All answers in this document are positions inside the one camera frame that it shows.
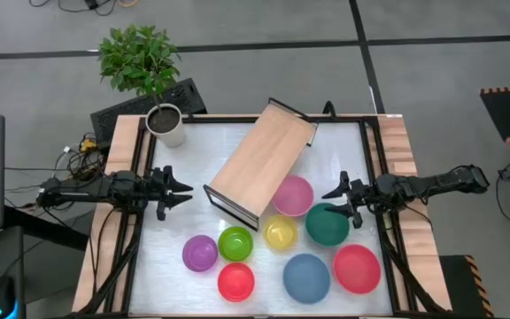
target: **wooden box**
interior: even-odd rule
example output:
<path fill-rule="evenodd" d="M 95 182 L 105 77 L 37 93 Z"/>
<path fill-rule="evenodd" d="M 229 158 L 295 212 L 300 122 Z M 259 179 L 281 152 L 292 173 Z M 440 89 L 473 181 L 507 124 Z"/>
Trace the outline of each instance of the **wooden box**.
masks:
<path fill-rule="evenodd" d="M 210 185 L 212 204 L 248 227 L 258 230 L 259 217 L 316 127 L 269 104 Z"/>

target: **soil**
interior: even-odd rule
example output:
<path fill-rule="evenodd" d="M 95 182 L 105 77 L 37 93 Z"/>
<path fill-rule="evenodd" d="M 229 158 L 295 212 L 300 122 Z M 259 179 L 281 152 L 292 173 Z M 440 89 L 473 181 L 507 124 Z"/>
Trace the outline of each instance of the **soil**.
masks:
<path fill-rule="evenodd" d="M 149 117 L 149 128 L 157 133 L 167 133 L 176 128 L 181 116 L 172 108 L 163 107 L 162 113 L 156 111 Z"/>

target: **computer mouse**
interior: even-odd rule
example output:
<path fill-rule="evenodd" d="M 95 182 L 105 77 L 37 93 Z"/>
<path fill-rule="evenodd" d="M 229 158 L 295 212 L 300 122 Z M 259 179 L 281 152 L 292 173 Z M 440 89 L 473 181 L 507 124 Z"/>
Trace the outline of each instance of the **computer mouse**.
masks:
<path fill-rule="evenodd" d="M 13 318 L 17 312 L 15 283 L 9 276 L 0 276 L 0 318 Z"/>

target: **white table surface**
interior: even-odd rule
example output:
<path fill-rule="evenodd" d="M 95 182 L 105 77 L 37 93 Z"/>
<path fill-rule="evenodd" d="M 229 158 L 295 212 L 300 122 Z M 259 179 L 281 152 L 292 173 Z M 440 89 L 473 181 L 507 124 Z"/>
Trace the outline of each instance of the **white table surface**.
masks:
<path fill-rule="evenodd" d="M 249 230 L 254 247 L 245 262 L 255 276 L 255 288 L 250 298 L 232 303 L 223 299 L 217 286 L 218 274 L 228 262 L 219 256 L 216 264 L 204 273 L 188 270 L 182 262 L 186 241 L 204 234 L 218 241 L 229 226 L 243 226 L 212 206 L 202 188 L 209 184 L 252 124 L 187 124 L 187 140 L 178 148 L 166 148 L 157 142 L 153 167 L 172 165 L 174 177 L 194 187 L 194 198 L 167 212 L 166 220 L 157 220 L 157 203 L 145 211 L 143 233 L 135 267 L 129 313 L 131 315 L 389 315 L 390 299 L 383 269 L 383 258 L 375 217 L 361 211 L 363 226 L 351 225 L 350 235 L 338 247 L 326 248 L 308 237 L 304 217 L 297 218 L 298 242 L 286 253 L 270 250 L 261 231 Z M 306 147 L 291 169 L 310 182 L 314 202 L 326 202 L 321 196 L 338 184 L 339 173 L 346 170 L 351 179 L 368 183 L 367 167 L 357 123 L 322 123 L 312 147 Z M 344 199 L 327 202 L 343 204 Z M 261 216 L 265 220 L 278 214 L 269 205 Z M 332 275 L 332 262 L 343 245 L 361 244 L 377 256 L 382 277 L 369 294 L 356 295 L 344 290 Z M 292 299 L 282 285 L 282 270 L 287 261 L 299 253 L 312 253 L 328 265 L 330 290 L 326 298 L 313 305 L 303 305 Z"/>

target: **green bowl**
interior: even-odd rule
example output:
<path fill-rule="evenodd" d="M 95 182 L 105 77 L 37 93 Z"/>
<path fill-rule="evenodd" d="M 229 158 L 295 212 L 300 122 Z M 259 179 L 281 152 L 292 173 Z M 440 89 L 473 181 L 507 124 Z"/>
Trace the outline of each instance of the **green bowl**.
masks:
<path fill-rule="evenodd" d="M 350 233 L 350 223 L 345 216 L 327 211 L 329 203 L 314 205 L 306 215 L 306 232 L 316 243 L 325 246 L 341 244 Z"/>
<path fill-rule="evenodd" d="M 221 233 L 218 249 L 228 261 L 243 261 L 253 250 L 253 238 L 243 227 L 230 227 Z"/>

